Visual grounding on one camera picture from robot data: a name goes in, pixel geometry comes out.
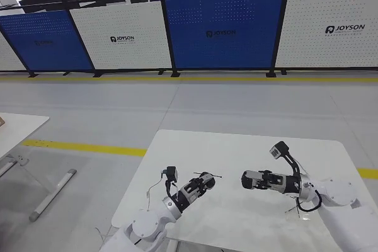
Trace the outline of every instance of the black cable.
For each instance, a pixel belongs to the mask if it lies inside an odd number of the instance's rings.
[[[319,194],[319,192],[317,190],[315,190],[315,193],[316,195],[318,196],[319,198],[319,203],[314,207],[314,208],[311,208],[311,209],[303,209],[301,207],[301,204],[300,204],[300,201],[299,201],[299,198],[296,198],[295,199],[295,202],[297,203],[297,206],[298,208],[303,211],[303,212],[312,212],[312,211],[315,211],[316,209],[320,208],[322,206],[322,197],[321,197],[321,194]]]
[[[166,187],[166,194],[168,195],[169,198],[172,198],[171,192],[169,192],[171,190],[171,182],[169,182],[168,180],[165,181],[165,187]]]

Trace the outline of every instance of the wire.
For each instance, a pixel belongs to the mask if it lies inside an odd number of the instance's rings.
[[[158,185],[159,182],[161,182],[161,180],[163,180],[163,174],[162,174],[162,173],[161,173],[161,178],[159,179],[159,181],[158,181],[155,185],[151,186],[151,187],[149,188],[149,190],[147,191],[147,198],[149,199],[149,205],[147,206],[147,210],[150,209],[150,190],[151,190],[151,188],[153,188],[154,186]]]
[[[301,167],[301,169],[305,172],[305,174],[308,174],[308,172],[304,169],[304,167],[302,167],[301,163],[298,162],[298,160],[296,160],[294,157],[292,157],[292,159],[294,159],[297,162],[297,164]]]
[[[98,234],[100,234],[102,242],[104,242],[107,237],[112,236],[112,235],[102,234],[101,231],[97,227],[95,227],[95,229],[98,231]]]
[[[290,212],[291,210],[295,209],[296,207],[297,207],[297,204],[295,204],[295,207],[292,207],[291,209],[285,211],[284,213],[288,213],[288,212]]]
[[[321,194],[318,192],[318,190],[315,190],[315,193],[316,195],[318,196],[319,198],[319,203],[314,207],[314,208],[311,208],[311,209],[303,209],[301,207],[301,204],[300,204],[300,201],[299,201],[299,198],[296,198],[295,199],[295,202],[297,203],[297,206],[298,208],[303,211],[303,212],[312,212],[312,211],[315,211],[316,209],[320,208],[322,206],[322,197],[321,197]]]
[[[166,187],[166,194],[168,195],[169,198],[172,198],[171,196],[171,182],[169,180],[165,181],[165,187]]]
[[[209,174],[212,175],[213,177],[222,178],[222,176],[213,175],[213,174],[211,174],[211,173],[209,173]]]

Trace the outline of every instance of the joyson logo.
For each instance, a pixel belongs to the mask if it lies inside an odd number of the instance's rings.
[[[131,43],[134,42],[134,36],[119,36],[119,37],[111,37],[111,42],[115,44],[121,43]]]
[[[207,38],[225,36],[225,35],[235,35],[236,30],[221,30],[221,31],[206,31]]]
[[[364,30],[365,25],[338,25],[335,27],[334,25],[330,25],[326,27],[325,34],[332,34],[332,33],[339,33],[341,35],[347,34],[359,34],[362,30]]]

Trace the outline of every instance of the table leg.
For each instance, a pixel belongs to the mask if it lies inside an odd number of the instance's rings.
[[[60,180],[60,182],[54,186],[46,176],[42,174],[40,170],[37,171],[29,171],[26,165],[29,163],[29,159],[24,157],[19,151],[13,151],[11,156],[20,163],[21,168],[26,171],[32,178],[34,178],[40,185],[42,185],[47,191],[48,195],[42,201],[41,204],[33,211],[30,215],[30,221],[35,222],[40,214],[47,208],[47,206],[51,203],[51,201],[56,197],[56,195],[62,190],[62,188],[66,185],[66,183],[70,180],[70,178],[76,174],[75,169],[70,169],[66,175]]]
[[[5,174],[11,167],[13,167],[17,161],[8,162],[0,169],[0,177]]]
[[[179,246],[179,241],[169,240],[166,252],[176,252]]]
[[[46,209],[46,207],[51,203],[51,201],[56,197],[56,195],[62,190],[63,186],[71,179],[71,177],[76,174],[75,169],[70,169],[67,174],[61,179],[61,181],[57,184],[56,190],[51,194],[47,195],[46,198],[43,200],[41,204],[33,211],[30,215],[30,221],[35,222],[40,214]]]

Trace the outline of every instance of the blue pegboard panel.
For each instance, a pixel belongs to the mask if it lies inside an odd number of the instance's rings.
[[[266,68],[282,0],[166,0],[177,68]]]
[[[0,24],[33,71],[92,69],[66,11],[0,16]]]

